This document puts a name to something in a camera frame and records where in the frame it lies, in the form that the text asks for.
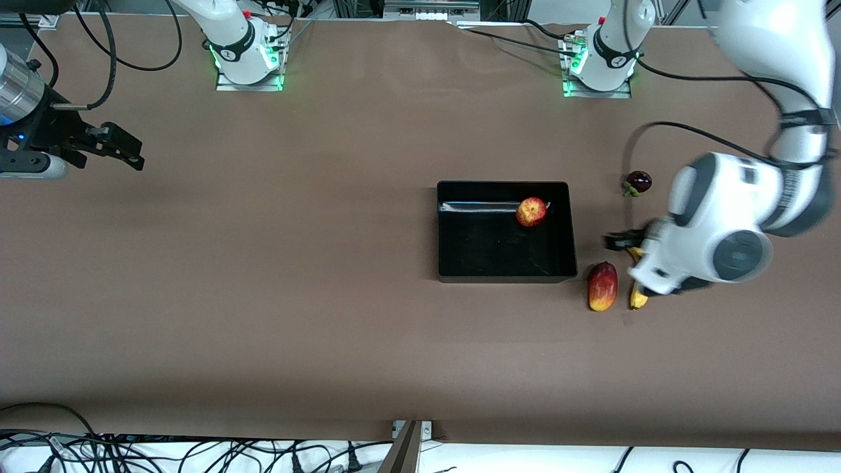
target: metal bracket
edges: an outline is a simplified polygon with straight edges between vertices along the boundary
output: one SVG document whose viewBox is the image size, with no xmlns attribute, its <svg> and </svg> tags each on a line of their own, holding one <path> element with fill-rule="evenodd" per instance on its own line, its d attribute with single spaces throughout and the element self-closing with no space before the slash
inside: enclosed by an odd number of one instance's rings
<svg viewBox="0 0 841 473">
<path fill-rule="evenodd" d="M 575 30 L 575 33 L 566 35 L 563 40 L 558 40 L 558 49 L 563 51 L 572 51 L 575 57 L 558 55 L 561 61 L 561 80 L 563 80 L 563 96 L 564 97 L 584 97 L 584 98 L 631 98 L 631 82 L 630 77 L 633 74 L 633 67 L 631 68 L 628 78 L 616 90 L 602 92 L 601 90 L 593 90 L 584 85 L 574 72 L 580 71 L 584 67 L 584 62 L 587 61 L 592 54 L 587 45 L 587 34 L 583 29 Z"/>
<path fill-rule="evenodd" d="M 275 28 L 275 32 L 277 33 L 277 26 L 270 25 Z M 268 61 L 277 62 L 278 67 L 273 71 L 269 72 L 267 76 L 265 76 L 261 81 L 254 82 L 253 84 L 238 84 L 232 82 L 225 74 L 222 73 L 219 67 L 219 60 L 216 59 L 214 53 L 214 60 L 216 65 L 216 70 L 218 71 L 216 74 L 216 90 L 218 91 L 246 91 L 246 92 L 279 92 L 283 90 L 283 80 L 286 78 L 286 63 L 288 62 L 289 58 L 289 43 L 290 37 L 292 36 L 292 29 L 287 28 L 286 32 L 283 33 L 279 38 L 277 38 L 274 42 L 267 44 L 268 48 L 273 50 L 267 50 L 266 57 Z"/>
<path fill-rule="evenodd" d="M 392 432 L 399 432 L 397 439 L 391 444 L 389 453 L 385 455 L 383 464 L 379 466 L 377 473 L 416 473 L 418 458 L 421 455 L 421 442 L 424 435 L 432 436 L 432 422 L 429 421 L 396 421 L 393 424 Z"/>
</svg>

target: red apple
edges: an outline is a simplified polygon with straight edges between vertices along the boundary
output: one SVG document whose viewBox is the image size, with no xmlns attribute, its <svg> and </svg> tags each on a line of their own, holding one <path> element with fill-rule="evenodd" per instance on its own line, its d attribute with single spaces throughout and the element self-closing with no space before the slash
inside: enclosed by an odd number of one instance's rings
<svg viewBox="0 0 841 473">
<path fill-rule="evenodd" d="M 535 226 L 546 218 L 546 203 L 537 197 L 529 197 L 517 207 L 517 221 L 522 226 Z"/>
</svg>

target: table surface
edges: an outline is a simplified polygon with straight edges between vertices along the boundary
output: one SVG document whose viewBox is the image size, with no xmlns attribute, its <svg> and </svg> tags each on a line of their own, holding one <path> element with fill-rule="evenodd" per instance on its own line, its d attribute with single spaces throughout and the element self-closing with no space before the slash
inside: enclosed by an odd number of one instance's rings
<svg viewBox="0 0 841 473">
<path fill-rule="evenodd" d="M 166 61 L 171 21 L 113 15 L 119 55 Z M 91 157 L 61 181 L 0 185 L 3 402 L 65 402 L 126 433 L 381 438 L 390 419 L 431 418 L 461 442 L 841 440 L 837 211 L 774 238 L 760 278 L 636 312 L 631 259 L 600 247 L 625 228 L 634 129 L 677 120 L 761 149 L 775 111 L 749 84 L 640 72 L 630 100 L 564 98 L 550 53 L 439 22 L 325 21 L 294 44 L 286 90 L 217 93 L 198 27 L 182 26 L 175 66 L 121 67 L 84 114 L 143 140 L 142 173 Z M 57 90 L 98 97 L 108 58 L 78 22 L 42 35 Z M 645 49 L 670 72 L 735 72 L 703 30 L 654 29 Z M 710 150 L 726 151 L 644 135 L 633 166 L 654 186 L 636 223 Z M 440 283 L 435 186 L 448 179 L 569 183 L 579 272 L 614 263 L 621 299 L 588 311 L 582 276 Z M 49 412 L 3 422 L 79 429 Z"/>
</svg>

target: black tray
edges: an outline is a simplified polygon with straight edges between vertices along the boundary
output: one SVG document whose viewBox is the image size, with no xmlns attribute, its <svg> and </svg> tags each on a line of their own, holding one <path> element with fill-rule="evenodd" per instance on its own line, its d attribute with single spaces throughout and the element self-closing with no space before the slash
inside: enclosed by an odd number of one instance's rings
<svg viewBox="0 0 841 473">
<path fill-rule="evenodd" d="M 517 206 L 547 204 L 537 226 Z M 443 282 L 559 283 L 578 273 L 566 183 L 438 183 L 438 275 Z"/>
</svg>

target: yellow banana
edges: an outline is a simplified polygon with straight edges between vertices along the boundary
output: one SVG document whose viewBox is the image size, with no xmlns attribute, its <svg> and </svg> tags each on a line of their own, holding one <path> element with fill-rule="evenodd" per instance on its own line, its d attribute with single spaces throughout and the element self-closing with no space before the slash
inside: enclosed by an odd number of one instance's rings
<svg viewBox="0 0 841 473">
<path fill-rule="evenodd" d="M 628 248 L 627 251 L 628 254 L 631 255 L 631 258 L 633 258 L 634 264 L 639 263 L 639 260 L 643 259 L 643 255 L 645 254 L 643 250 L 637 247 Z M 631 306 L 632 311 L 643 308 L 645 303 L 648 302 L 648 296 L 643 294 L 639 287 L 640 286 L 637 281 L 634 281 L 633 286 L 631 286 L 631 295 L 628 298 L 628 304 Z"/>
</svg>

